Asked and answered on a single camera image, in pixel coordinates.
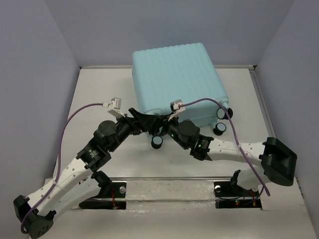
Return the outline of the light blue hard-shell suitcase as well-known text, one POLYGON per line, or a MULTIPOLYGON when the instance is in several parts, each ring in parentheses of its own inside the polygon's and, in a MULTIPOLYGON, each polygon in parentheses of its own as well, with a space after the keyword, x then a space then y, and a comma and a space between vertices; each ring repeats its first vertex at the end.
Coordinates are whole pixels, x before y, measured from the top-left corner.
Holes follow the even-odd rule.
POLYGON ((212 126, 215 135, 227 127, 222 120, 233 110, 224 85, 202 43, 135 51, 132 76, 139 112, 168 115, 170 104, 193 103, 179 115, 197 127, 212 126))

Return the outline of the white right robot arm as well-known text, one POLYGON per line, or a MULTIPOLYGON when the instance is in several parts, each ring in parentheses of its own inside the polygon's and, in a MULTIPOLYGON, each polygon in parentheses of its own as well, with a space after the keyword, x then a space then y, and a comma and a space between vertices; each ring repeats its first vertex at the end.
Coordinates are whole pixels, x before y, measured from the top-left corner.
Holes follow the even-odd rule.
POLYGON ((192 121, 158 117, 151 126, 153 137, 168 135, 189 154, 200 161, 226 160, 247 163, 230 179, 229 189, 234 195, 268 183, 290 187, 295 180, 297 154, 275 137, 257 143, 235 143, 203 135, 192 121))

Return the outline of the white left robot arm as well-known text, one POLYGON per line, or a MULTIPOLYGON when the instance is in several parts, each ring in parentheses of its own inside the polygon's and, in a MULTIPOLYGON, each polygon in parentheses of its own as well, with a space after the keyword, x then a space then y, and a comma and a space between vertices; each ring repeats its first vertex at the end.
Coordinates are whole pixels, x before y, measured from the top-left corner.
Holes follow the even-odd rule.
POLYGON ((72 207, 95 195, 104 197, 112 189, 111 179, 101 171, 114 152, 130 135, 158 130, 158 116, 133 108, 131 116, 117 112, 116 121, 101 122, 93 138, 65 167, 58 163, 57 174, 37 191, 14 199, 21 232, 32 239, 46 234, 55 221, 72 207))

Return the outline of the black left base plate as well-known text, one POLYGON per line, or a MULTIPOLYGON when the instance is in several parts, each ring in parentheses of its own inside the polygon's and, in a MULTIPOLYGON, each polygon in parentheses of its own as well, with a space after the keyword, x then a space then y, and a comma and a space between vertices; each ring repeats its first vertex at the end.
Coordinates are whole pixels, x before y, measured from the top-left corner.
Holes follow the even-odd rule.
POLYGON ((84 210, 125 210, 126 181, 113 181, 110 187, 103 187, 99 193, 81 202, 78 207, 84 210))

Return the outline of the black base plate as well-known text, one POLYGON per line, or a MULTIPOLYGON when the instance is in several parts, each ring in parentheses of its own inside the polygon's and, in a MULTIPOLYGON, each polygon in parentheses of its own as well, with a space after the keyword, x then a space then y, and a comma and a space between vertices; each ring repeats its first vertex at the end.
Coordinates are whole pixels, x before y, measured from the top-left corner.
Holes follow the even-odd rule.
POLYGON ((262 209, 260 192, 231 186, 229 181, 214 182, 215 207, 217 209, 262 209))
POLYGON ((110 187, 103 187, 99 193, 81 202, 78 207, 84 210, 125 210, 126 181, 113 181, 110 187))

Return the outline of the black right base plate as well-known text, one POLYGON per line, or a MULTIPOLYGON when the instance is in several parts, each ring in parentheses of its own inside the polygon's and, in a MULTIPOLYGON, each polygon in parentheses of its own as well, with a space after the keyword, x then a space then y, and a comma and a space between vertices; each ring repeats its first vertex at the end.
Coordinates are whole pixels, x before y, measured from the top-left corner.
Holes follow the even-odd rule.
POLYGON ((260 192, 231 186, 229 181, 214 182, 215 207, 217 209, 262 209, 260 192))

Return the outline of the aluminium table rail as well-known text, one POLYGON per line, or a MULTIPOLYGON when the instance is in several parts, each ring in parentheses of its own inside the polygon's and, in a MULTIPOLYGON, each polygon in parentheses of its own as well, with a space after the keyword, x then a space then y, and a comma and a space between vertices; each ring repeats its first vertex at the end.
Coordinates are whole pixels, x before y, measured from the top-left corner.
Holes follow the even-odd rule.
POLYGON ((255 66, 255 65, 253 65, 249 69, 250 76, 251 76, 251 79, 252 79, 252 83, 253 83, 253 86, 254 86, 254 89, 255 89, 255 92, 256 92, 256 95, 257 95, 257 99, 258 99, 258 102, 259 102, 259 106, 261 108, 261 112, 262 112, 262 115, 263 115, 264 122, 266 124, 267 132, 268 132, 269 136, 276 137, 276 133, 275 133, 272 121, 271 121, 271 117, 269 115, 269 112, 268 112, 268 109, 267 109, 267 106, 266 106, 266 102, 264 100, 264 97, 263 97, 263 94, 262 94, 262 91, 261 91, 261 87, 260 87, 260 84, 259 84, 259 81, 258 81, 258 76, 257 76, 256 69, 257 69, 257 66, 255 66))

